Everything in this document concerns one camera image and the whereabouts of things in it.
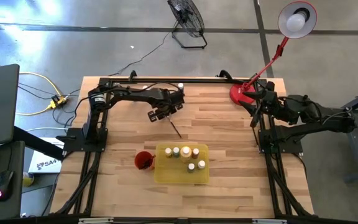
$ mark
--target butcher block tabletop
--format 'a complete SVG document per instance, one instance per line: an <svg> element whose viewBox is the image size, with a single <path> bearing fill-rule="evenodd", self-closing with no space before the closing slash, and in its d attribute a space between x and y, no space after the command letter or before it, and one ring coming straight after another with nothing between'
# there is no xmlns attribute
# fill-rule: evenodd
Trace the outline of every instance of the butcher block tabletop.
<svg viewBox="0 0 358 224"><path fill-rule="evenodd" d="M80 99L97 87L100 77L84 77ZM281 78L271 78L279 96L286 96ZM142 88L151 83L130 85ZM175 88L161 84L155 87ZM91 215L93 217L274 217L264 155L259 154L251 117L229 97L225 83L185 83L183 109L169 120L151 123L148 103L120 101L109 110L108 141L102 153ZM77 110L74 127L82 127L89 110L87 100ZM208 184L157 184L153 171L136 169L135 155L154 153L160 143L205 144L209 149ZM292 154L283 154L288 188L307 211L313 213L302 163ZM78 185L84 153L74 152L62 164L51 212L69 199ZM81 211L88 197L85 188ZM277 192L284 211L281 191Z"/></svg>

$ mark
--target plastic tray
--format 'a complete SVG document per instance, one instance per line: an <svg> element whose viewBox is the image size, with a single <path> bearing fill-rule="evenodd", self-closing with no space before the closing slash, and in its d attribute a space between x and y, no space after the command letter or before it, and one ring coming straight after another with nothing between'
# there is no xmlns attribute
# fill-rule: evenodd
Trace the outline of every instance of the plastic tray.
<svg viewBox="0 0 358 224"><path fill-rule="evenodd" d="M197 159L191 158L189 163L194 163L196 169L192 173L187 172L188 163L183 163L180 157L167 158L165 149L188 146L197 148L200 154ZM160 184L207 184L209 181L208 146L204 144L159 144L155 150L154 181ZM198 161L205 161L205 168L197 169Z"/></svg>

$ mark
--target concrete floor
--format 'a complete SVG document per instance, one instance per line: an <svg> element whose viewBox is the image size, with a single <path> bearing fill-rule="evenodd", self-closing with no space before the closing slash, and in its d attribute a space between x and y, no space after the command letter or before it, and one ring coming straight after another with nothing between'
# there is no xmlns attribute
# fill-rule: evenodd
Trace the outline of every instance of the concrete floor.
<svg viewBox="0 0 358 224"><path fill-rule="evenodd" d="M258 29L254 3L260 4L265 29L276 29L278 13L290 1L194 2L206 28L232 29L232 33L207 32L209 45L204 50L183 50L172 38L167 38L161 48L127 69L124 75L136 70L141 76L212 77L226 69L236 77L249 77L264 66L266 57L260 35L250 33ZM358 1L313 0L311 3L319 14L316 29L328 30L332 35L290 40L283 57L275 62L272 75L284 78L290 94L307 94L323 106L342 106L358 95L358 31L353 32L358 30ZM166 0L0 0L0 24L146 28L145 32L57 32L23 31L18 28L22 26L7 26L0 30L0 63L18 63L22 72L46 75L67 94L80 87L83 76L112 74L140 59L161 43L166 34L148 32L151 30L147 28L171 28L174 22ZM336 30L350 30L353 35L337 34ZM185 42L200 41L185 33L178 36ZM282 36L267 34L266 39L272 56ZM20 80L53 91L37 77L21 76ZM30 113L44 109L46 104L19 90L17 111ZM23 129L61 127L53 121L51 113L17 116L16 125ZM69 117L63 113L59 119L66 121ZM34 134L52 137L64 133L37 131ZM315 213L320 217L358 221L358 182L343 182L346 174L356 170L346 136L310 134L302 144ZM31 156L32 151L26 150L25 170ZM53 181L54 175L44 175L39 177L37 185L42 187ZM24 193L22 212L40 215L50 189Z"/></svg>

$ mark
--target red desk lamp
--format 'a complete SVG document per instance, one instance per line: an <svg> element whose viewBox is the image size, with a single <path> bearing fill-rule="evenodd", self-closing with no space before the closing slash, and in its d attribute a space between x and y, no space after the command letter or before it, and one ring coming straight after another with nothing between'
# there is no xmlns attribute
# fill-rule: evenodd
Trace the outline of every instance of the red desk lamp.
<svg viewBox="0 0 358 224"><path fill-rule="evenodd" d="M230 98L236 104L239 101L246 103L254 102L254 99L242 94L243 92L255 92L253 86L261 74L271 66L283 53L284 46L289 39L299 39L308 35L317 23L316 9L308 2L295 1L285 6L278 16L278 29L285 36L279 46L277 46L276 54L273 59L258 73L251 77L249 82L243 84L235 84L230 89Z"/></svg>

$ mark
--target white bottle cap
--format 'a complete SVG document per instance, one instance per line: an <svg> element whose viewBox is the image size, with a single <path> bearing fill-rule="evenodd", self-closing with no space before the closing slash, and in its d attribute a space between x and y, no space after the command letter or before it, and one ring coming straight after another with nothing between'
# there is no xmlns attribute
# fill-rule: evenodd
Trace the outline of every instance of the white bottle cap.
<svg viewBox="0 0 358 224"><path fill-rule="evenodd" d="M205 168L205 161L199 161L198 162L198 168L200 168L200 169Z"/></svg>
<svg viewBox="0 0 358 224"><path fill-rule="evenodd" d="M190 148L189 147L183 147L183 153L184 154L189 154L190 153Z"/></svg>
<svg viewBox="0 0 358 224"><path fill-rule="evenodd" d="M194 164L189 164L189 170L193 170L195 168Z"/></svg>

